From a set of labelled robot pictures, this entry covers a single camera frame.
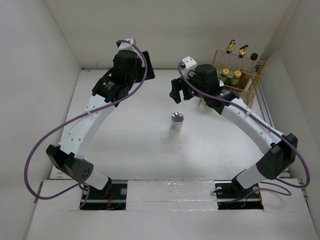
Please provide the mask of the silver lid jar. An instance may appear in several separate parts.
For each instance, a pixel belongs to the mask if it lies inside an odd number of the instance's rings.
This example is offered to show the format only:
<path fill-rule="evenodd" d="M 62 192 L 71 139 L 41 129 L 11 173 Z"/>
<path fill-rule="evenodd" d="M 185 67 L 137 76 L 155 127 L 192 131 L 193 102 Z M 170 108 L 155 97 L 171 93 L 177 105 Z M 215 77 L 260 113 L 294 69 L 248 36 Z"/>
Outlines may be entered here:
<path fill-rule="evenodd" d="M 183 128 L 184 115 L 182 112 L 176 111 L 171 115 L 170 129 L 175 132 L 180 132 Z"/>
<path fill-rule="evenodd" d="M 224 86 L 224 82 L 222 80 L 218 80 L 219 81 L 219 86 L 222 88 Z"/>

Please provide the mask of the chili sauce bottle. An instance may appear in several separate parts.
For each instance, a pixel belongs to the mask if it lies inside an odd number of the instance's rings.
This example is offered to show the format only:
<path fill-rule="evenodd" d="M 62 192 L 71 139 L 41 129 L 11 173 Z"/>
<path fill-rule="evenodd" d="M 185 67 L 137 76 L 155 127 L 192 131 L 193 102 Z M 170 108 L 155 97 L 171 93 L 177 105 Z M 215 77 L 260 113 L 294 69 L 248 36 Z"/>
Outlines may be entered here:
<path fill-rule="evenodd" d="M 231 87 L 237 86 L 239 84 L 239 80 L 240 80 L 241 75 L 242 75 L 241 71 L 239 71 L 239 70 L 235 71 L 233 74 L 233 77 L 229 81 L 229 85 Z"/>
<path fill-rule="evenodd" d="M 223 68 L 218 79 L 225 83 L 227 81 L 228 75 L 230 74 L 230 71 L 227 68 Z"/>

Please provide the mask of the clear gold spout bottle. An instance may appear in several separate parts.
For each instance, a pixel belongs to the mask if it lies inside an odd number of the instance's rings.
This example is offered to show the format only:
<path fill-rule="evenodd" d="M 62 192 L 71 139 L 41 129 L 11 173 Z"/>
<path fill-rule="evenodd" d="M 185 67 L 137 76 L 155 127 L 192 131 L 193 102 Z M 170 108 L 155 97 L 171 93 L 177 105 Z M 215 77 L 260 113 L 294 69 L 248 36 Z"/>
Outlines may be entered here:
<path fill-rule="evenodd" d="M 226 46 L 226 48 L 225 48 L 225 53 L 226 53 L 226 54 L 231 54 L 232 51 L 234 50 L 234 45 L 235 45 L 235 40 L 232 39 L 232 40 L 230 41 L 230 43 Z"/>

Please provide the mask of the square bottle dark residue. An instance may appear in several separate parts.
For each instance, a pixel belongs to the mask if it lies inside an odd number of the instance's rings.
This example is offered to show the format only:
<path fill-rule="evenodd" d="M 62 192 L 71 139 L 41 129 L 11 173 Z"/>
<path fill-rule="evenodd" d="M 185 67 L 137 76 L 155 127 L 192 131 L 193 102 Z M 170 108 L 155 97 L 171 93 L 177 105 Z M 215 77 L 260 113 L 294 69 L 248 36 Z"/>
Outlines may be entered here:
<path fill-rule="evenodd" d="M 236 68 L 235 68 L 237 71 L 241 71 L 241 69 L 243 67 L 248 47 L 249 47 L 249 45 L 246 44 L 246 45 L 239 48 L 238 61 L 237 61 Z"/>

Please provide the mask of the dark soy sauce bottle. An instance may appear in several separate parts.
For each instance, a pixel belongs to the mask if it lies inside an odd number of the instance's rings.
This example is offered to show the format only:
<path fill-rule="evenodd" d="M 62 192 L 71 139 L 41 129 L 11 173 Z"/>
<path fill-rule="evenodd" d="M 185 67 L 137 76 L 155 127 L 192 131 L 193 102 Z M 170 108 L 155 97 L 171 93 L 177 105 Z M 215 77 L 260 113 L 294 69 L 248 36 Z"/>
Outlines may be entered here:
<path fill-rule="evenodd" d="M 256 71 L 256 63 L 258 59 L 257 53 L 252 53 L 250 58 L 243 64 L 241 71 L 244 73 L 254 74 Z"/>

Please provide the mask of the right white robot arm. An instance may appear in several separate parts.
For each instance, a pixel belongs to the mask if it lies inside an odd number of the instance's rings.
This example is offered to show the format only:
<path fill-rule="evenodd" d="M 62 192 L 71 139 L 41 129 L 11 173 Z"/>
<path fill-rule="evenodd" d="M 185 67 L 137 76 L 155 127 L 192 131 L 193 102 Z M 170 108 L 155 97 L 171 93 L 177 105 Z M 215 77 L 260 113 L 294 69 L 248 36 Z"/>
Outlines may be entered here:
<path fill-rule="evenodd" d="M 202 98 L 206 105 L 234 123 L 259 148 L 262 158 L 244 169 L 231 180 L 231 191 L 237 197 L 248 194 L 254 185 L 264 180 L 275 180 L 296 160 L 297 137 L 269 126 L 240 98 L 225 87 L 217 70 L 210 64 L 178 64 L 179 78 L 171 81 L 169 96 L 178 104 L 193 97 Z"/>

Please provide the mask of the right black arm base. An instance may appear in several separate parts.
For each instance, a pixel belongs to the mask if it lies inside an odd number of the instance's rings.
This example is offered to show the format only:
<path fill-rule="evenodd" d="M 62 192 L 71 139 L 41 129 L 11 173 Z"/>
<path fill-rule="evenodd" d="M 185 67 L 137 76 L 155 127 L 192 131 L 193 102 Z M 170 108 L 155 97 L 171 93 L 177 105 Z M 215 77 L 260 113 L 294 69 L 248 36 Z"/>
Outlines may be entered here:
<path fill-rule="evenodd" d="M 215 190 L 211 193 L 212 197 L 216 197 L 218 210 L 263 210 L 261 194 L 256 191 L 249 194 L 253 189 L 257 189 L 259 185 L 256 183 L 252 187 L 241 190 L 240 193 L 233 189 L 231 180 L 215 180 Z"/>

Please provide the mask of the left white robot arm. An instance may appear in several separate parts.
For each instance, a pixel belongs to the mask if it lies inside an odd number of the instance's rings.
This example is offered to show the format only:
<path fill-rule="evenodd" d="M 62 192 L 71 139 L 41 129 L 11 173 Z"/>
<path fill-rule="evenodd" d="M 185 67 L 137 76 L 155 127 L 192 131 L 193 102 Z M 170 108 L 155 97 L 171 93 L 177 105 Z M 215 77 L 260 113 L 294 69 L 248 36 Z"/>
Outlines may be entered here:
<path fill-rule="evenodd" d="M 90 142 L 107 116 L 118 106 L 117 101 L 129 94 L 135 83 L 154 79 L 155 74 L 148 51 L 142 59 L 135 51 L 119 50 L 113 67 L 95 84 L 85 108 L 87 116 L 78 119 L 68 134 L 57 144 L 49 145 L 46 154 L 61 172 L 94 188 L 100 198 L 107 198 L 112 191 L 112 179 L 85 160 Z"/>

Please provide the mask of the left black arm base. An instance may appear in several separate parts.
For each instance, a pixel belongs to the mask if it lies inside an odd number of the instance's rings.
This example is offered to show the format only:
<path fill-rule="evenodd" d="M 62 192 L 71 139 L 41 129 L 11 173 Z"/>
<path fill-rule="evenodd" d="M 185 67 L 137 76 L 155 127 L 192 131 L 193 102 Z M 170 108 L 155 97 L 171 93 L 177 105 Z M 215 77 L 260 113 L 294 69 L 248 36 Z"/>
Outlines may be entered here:
<path fill-rule="evenodd" d="M 84 211 L 123 211 L 127 204 L 127 180 L 114 180 L 103 192 L 92 186 L 80 186 L 81 198 L 79 208 Z"/>

